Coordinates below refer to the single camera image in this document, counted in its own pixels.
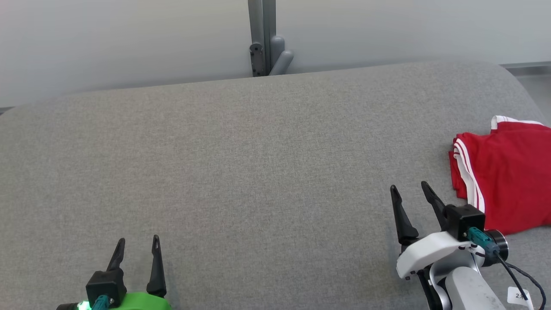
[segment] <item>red cloth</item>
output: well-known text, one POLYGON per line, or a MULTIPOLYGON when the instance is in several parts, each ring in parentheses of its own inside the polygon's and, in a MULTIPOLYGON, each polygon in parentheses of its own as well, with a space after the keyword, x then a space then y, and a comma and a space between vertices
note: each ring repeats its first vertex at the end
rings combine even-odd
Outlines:
POLYGON ((458 134, 450 152, 457 197, 503 234, 551 224, 551 128, 495 116, 489 135, 458 134))

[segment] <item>white wall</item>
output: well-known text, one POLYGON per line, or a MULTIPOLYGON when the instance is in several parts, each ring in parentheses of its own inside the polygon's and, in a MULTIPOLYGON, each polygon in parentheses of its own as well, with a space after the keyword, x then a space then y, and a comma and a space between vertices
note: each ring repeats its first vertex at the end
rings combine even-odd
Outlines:
POLYGON ((0 107, 252 76, 245 0, 2 0, 0 107))
POLYGON ((288 73, 438 58, 551 61, 549 0, 277 0, 288 73))

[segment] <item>cable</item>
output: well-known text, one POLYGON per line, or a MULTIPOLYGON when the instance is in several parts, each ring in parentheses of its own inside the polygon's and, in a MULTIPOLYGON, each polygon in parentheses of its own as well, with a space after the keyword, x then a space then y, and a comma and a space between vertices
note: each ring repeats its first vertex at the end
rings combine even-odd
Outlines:
POLYGON ((520 291, 520 294, 522 294, 522 298, 524 298, 524 300, 528 300, 528 297, 526 296, 526 293, 524 293, 524 290, 520 286, 520 283, 518 282, 516 276, 513 274, 513 272, 509 268, 509 266, 507 266, 507 264, 505 263, 503 258, 501 258, 501 255, 499 255, 499 251, 495 250, 494 254, 498 257, 499 262, 503 265, 503 267, 505 267, 505 270, 507 270, 507 272, 509 273, 509 275, 511 276, 511 278, 515 282, 515 285, 517 286, 518 290, 520 291))
POLYGON ((532 283, 534 283, 534 285, 539 289, 539 292, 542 294, 542 305, 539 307, 539 310, 544 310, 545 309, 545 303, 547 302, 547 297, 545 296, 545 292, 543 291, 543 288, 538 283, 538 281, 536 281, 536 279, 534 279, 531 275, 524 272, 522 269, 518 268, 517 266, 515 266, 513 264, 509 264, 509 263, 505 263, 505 264, 508 267, 515 269, 516 271, 518 271, 519 274, 527 277, 528 279, 530 279, 530 281, 532 281, 532 283))

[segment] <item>teal cable connector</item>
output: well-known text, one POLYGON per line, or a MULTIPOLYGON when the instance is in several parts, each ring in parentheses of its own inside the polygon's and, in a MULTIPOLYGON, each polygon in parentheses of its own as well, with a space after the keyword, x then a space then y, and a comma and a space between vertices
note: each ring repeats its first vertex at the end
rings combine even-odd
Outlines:
POLYGON ((476 227, 471 227, 467 230, 467 238, 474 244, 482 247, 488 256, 494 256, 494 252, 499 254, 499 246, 488 237, 483 231, 476 227))
POLYGON ((94 302, 94 306, 92 310, 108 310, 109 309, 109 297, 107 295, 100 295, 98 299, 96 299, 96 302, 94 302))

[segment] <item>white trim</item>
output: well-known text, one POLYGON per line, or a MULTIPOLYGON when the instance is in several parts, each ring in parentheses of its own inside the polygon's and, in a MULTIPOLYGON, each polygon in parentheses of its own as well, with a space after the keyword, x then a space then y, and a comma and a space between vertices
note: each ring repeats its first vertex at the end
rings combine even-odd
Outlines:
POLYGON ((520 121, 507 116, 496 115, 491 119, 491 129, 496 130, 498 128, 498 124, 501 122, 521 122, 524 124, 536 124, 544 126, 542 123, 536 121, 520 121))
POLYGON ((461 178, 463 179, 465 186, 467 186, 467 202, 475 206, 477 209, 481 210, 482 212, 485 212, 486 206, 484 203, 484 197, 482 196, 482 192, 480 190, 480 187, 478 186, 478 182, 474 177, 474 170, 471 167, 471 159, 469 158, 467 146, 459 138, 455 140, 455 143, 453 144, 453 146, 457 150, 457 153, 459 153, 459 157, 461 158, 460 161, 457 161, 457 166, 459 167, 461 178), (466 175, 461 173, 461 169, 464 169, 464 172, 466 173, 466 175), (469 187, 471 187, 472 189, 471 199, 468 198, 469 187))

